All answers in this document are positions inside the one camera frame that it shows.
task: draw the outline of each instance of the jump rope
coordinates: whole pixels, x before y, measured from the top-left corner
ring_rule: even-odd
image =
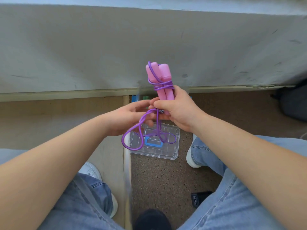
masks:
[[[148,62],[148,65],[146,65],[146,72],[148,74],[148,82],[149,84],[154,85],[154,89],[155,91],[158,93],[159,99],[160,100],[174,100],[174,93],[173,93],[173,82],[172,82],[172,76],[171,76],[171,72],[169,69],[169,66],[167,64],[158,64],[157,62]],[[153,133],[149,134],[149,135],[143,135],[142,134],[142,124],[145,122],[146,120],[146,116],[151,114],[151,113],[157,113],[157,128],[153,131]],[[137,148],[131,148],[129,146],[127,146],[125,144],[125,136],[133,131],[134,129],[138,128],[139,133],[136,133],[137,135],[140,136],[141,138],[141,145]],[[159,120],[159,109],[154,108],[154,109],[150,109],[148,110],[141,118],[139,123],[137,123],[136,125],[134,125],[133,127],[131,127],[123,136],[122,136],[122,145],[129,149],[129,150],[133,150],[133,151],[137,151],[140,150],[143,146],[144,146],[144,137],[148,136],[148,137],[153,137],[153,136],[158,136],[160,141],[162,143],[166,143],[167,142],[167,134],[173,135],[175,140],[174,142],[167,142],[167,143],[175,143],[176,142],[176,136],[172,133],[169,132],[163,132],[162,130],[162,122],[161,120]]]

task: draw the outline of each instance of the hand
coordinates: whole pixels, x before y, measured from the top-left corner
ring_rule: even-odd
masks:
[[[148,111],[146,107],[149,105],[150,100],[141,100],[103,114],[102,117],[108,127],[107,134],[109,136],[124,134],[130,127],[139,122],[140,118]],[[145,123],[152,127],[154,124],[152,119],[155,117],[156,114],[153,113],[147,115]]]
[[[197,119],[205,114],[190,98],[190,96],[180,87],[175,87],[175,100],[159,100],[154,98],[150,100],[150,107],[168,110],[170,116],[160,115],[159,119],[171,120],[184,131],[193,132],[194,126],[197,125]]]

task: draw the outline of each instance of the person's right arm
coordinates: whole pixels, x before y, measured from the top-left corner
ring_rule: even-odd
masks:
[[[178,86],[175,100],[150,104],[197,135],[286,228],[307,229],[306,157],[206,114]]]

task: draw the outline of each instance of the person's left arm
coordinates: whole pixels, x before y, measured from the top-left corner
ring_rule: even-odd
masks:
[[[0,165],[0,229],[37,229],[101,141],[136,124],[149,101],[97,116]]]

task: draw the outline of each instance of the forearm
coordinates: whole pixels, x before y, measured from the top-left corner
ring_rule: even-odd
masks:
[[[201,114],[193,132],[286,227],[307,228],[307,159]]]
[[[106,137],[104,116],[91,119],[0,166],[0,228],[36,229]]]

